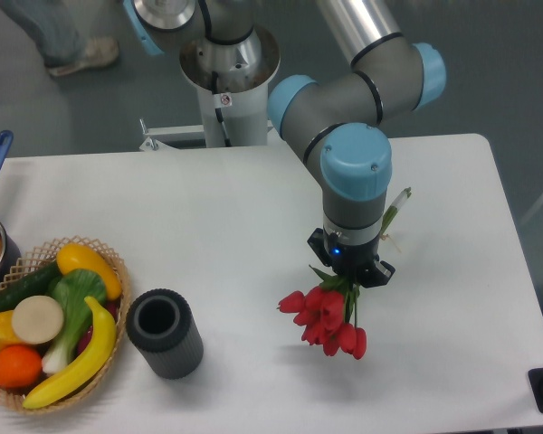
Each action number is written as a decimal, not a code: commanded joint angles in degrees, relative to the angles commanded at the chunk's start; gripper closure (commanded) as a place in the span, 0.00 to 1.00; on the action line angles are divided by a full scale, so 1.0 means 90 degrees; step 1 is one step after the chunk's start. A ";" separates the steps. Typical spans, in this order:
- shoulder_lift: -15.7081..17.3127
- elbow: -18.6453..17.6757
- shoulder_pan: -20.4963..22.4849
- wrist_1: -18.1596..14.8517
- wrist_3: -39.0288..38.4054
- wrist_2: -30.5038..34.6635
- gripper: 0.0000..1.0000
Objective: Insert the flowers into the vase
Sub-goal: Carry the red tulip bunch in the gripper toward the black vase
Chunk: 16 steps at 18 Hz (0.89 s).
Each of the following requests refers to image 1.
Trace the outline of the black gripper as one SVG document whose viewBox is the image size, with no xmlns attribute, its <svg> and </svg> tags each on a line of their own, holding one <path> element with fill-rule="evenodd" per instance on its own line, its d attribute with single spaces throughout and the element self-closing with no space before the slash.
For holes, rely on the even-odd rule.
<svg viewBox="0 0 543 434">
<path fill-rule="evenodd" d="M 339 275 L 357 275 L 363 288 L 385 286 L 395 274 L 391 264 L 377 260 L 378 230 L 316 228 L 307 243 L 323 266 Z"/>
</svg>

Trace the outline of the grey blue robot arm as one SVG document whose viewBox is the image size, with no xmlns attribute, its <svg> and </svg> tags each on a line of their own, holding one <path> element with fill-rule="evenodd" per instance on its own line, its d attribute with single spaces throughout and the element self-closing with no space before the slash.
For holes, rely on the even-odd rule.
<svg viewBox="0 0 543 434">
<path fill-rule="evenodd" d="M 323 225 L 310 247 L 349 286 L 384 286 L 395 272 L 378 255 L 392 156 L 379 125 L 443 93 L 440 53 L 409 43 L 381 1 L 322 1 L 349 72 L 328 84 L 305 75 L 275 82 L 279 46 L 249 1 L 127 1 L 125 9 L 147 53 L 178 51 L 205 143 L 260 146 L 274 128 L 322 191 Z"/>
</svg>

